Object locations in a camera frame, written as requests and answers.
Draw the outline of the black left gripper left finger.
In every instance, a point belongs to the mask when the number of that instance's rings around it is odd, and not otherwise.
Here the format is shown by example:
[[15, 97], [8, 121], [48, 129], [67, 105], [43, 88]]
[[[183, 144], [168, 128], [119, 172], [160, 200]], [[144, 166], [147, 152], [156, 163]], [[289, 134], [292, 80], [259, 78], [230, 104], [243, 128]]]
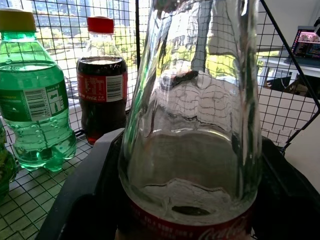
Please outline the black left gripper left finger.
[[104, 134], [65, 180], [38, 240], [113, 240], [123, 128]]

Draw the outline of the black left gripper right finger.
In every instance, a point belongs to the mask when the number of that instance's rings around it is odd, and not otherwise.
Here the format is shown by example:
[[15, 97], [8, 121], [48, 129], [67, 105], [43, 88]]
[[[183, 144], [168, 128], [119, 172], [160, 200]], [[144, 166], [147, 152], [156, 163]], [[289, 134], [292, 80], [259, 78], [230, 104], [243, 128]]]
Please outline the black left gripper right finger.
[[262, 176], [252, 227], [259, 240], [318, 240], [320, 194], [279, 148], [262, 138]]

